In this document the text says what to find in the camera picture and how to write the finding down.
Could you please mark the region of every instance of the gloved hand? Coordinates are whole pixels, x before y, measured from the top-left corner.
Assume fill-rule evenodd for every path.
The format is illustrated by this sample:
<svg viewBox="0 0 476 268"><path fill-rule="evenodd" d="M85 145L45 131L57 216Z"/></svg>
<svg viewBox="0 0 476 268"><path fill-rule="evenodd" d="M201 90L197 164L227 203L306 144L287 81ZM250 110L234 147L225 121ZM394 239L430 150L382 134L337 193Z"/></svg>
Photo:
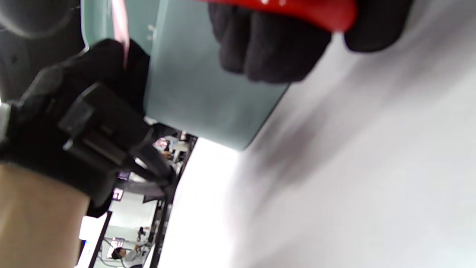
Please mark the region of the gloved hand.
<svg viewBox="0 0 476 268"><path fill-rule="evenodd" d="M376 52L402 34L413 0L356 0L354 26L345 33L351 51ZM330 32L298 18L209 3L223 69L252 81L303 80L330 43Z"/></svg>
<svg viewBox="0 0 476 268"><path fill-rule="evenodd" d="M102 215L109 207L117 178L63 151L69 136L57 127L58 121L95 82L109 87L143 115L148 67L149 56L132 41L124 70L121 44L103 40L83 55L42 70L19 101L0 106L0 162L29 169L84 192L91 197L89 215Z"/></svg>

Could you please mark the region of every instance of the white surface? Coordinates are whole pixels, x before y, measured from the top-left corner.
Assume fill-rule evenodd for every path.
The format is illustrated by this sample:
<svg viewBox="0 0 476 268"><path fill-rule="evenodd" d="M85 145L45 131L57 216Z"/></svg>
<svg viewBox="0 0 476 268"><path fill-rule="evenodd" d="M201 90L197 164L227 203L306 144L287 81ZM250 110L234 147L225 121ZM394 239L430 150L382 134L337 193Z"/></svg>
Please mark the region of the white surface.
<svg viewBox="0 0 476 268"><path fill-rule="evenodd" d="M99 236L106 222L107 214L99 218L84 216L79 230L79 239L85 240L83 251L75 268L88 268L98 244Z"/></svg>
<svg viewBox="0 0 476 268"><path fill-rule="evenodd" d="M121 201L112 201L109 225L139 230L149 227L154 217L156 201L142 203L143 195L125 192Z"/></svg>
<svg viewBox="0 0 476 268"><path fill-rule="evenodd" d="M198 141L159 267L476 267L476 1L417 3L385 52L336 38L234 172Z"/></svg>

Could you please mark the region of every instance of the black clip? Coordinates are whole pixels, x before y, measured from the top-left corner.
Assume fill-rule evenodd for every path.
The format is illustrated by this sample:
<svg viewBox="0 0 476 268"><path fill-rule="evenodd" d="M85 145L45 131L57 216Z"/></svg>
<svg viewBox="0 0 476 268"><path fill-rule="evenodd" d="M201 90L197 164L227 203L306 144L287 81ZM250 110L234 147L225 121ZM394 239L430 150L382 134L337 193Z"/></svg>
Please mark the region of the black clip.
<svg viewBox="0 0 476 268"><path fill-rule="evenodd" d="M78 96L58 127L70 135L65 151L105 173L132 171L158 186L169 184L175 175L153 147L159 138L154 128L100 83ZM147 167L138 165L136 157Z"/></svg>

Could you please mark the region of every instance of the red handle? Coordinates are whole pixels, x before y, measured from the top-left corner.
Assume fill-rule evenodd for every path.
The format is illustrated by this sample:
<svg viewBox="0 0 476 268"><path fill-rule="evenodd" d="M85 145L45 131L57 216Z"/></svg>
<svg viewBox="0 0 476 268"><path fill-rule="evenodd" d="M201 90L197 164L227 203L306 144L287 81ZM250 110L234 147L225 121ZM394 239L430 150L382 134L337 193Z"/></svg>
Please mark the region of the red handle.
<svg viewBox="0 0 476 268"><path fill-rule="evenodd" d="M357 16L355 0L202 0L297 17L328 31L347 31Z"/></svg>

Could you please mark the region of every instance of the wrist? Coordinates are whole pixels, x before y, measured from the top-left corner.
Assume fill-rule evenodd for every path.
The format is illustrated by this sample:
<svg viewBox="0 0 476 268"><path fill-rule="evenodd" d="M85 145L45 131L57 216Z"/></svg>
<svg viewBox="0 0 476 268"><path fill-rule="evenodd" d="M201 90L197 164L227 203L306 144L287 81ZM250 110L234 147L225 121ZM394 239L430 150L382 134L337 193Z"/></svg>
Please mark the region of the wrist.
<svg viewBox="0 0 476 268"><path fill-rule="evenodd" d="M89 203L82 192L11 165L0 165L0 259L6 267L50 263L64 267L77 257L81 219ZM49 248L42 254L37 246Z"/></svg>

